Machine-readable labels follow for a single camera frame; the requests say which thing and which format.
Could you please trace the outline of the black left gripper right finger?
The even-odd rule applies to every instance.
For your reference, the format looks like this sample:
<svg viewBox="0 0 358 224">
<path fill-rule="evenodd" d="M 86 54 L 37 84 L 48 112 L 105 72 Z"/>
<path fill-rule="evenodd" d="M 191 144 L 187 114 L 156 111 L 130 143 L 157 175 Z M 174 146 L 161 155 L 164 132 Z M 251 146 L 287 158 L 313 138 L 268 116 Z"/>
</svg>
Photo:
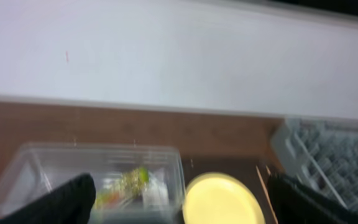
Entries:
<svg viewBox="0 0 358 224">
<path fill-rule="evenodd" d="M 267 192 L 279 223 L 358 224 L 358 213 L 345 209 L 285 174 L 271 174 Z"/>
</svg>

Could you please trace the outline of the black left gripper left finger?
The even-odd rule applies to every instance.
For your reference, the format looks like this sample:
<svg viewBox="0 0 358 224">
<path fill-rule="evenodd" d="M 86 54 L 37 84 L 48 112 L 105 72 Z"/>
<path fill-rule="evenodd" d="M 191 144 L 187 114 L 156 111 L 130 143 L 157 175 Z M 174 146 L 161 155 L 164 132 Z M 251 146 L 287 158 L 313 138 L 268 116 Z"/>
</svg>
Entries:
<svg viewBox="0 0 358 224">
<path fill-rule="evenodd" d="M 88 223 L 95 199 L 92 176 L 81 174 L 18 211 L 0 218 L 0 224 Z"/>
</svg>

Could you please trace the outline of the green snack wrapper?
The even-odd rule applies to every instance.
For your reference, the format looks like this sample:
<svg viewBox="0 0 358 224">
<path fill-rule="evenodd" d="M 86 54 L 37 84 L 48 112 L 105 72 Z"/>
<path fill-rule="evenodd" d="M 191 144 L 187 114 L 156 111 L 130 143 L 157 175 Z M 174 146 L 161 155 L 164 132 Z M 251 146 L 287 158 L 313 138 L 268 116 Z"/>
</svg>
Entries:
<svg viewBox="0 0 358 224">
<path fill-rule="evenodd" d="M 97 191 L 93 205 L 95 210 L 123 207 L 140 196 L 149 184 L 149 171 L 145 167 L 138 167 L 132 171 L 122 173 L 121 177 Z"/>
</svg>

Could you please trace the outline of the yellow plate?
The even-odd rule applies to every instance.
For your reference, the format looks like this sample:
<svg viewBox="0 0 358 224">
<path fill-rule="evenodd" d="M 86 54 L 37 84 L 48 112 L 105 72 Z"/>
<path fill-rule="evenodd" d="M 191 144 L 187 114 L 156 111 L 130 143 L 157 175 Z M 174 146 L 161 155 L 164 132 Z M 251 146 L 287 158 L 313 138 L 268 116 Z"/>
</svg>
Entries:
<svg viewBox="0 0 358 224">
<path fill-rule="evenodd" d="M 186 224 L 265 224 L 254 194 L 219 172 L 199 175 L 189 183 L 182 214 Z"/>
</svg>

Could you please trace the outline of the white napkin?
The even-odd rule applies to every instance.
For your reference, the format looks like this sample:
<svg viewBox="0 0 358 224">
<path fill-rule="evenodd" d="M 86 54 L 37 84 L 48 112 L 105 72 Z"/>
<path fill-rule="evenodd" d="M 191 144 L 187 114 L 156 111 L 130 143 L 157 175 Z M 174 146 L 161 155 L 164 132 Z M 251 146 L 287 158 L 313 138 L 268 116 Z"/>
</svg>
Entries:
<svg viewBox="0 0 358 224">
<path fill-rule="evenodd" d="M 169 205 L 168 187 L 163 169 L 149 171 L 149 182 L 142 190 L 144 208 L 163 209 Z"/>
</svg>

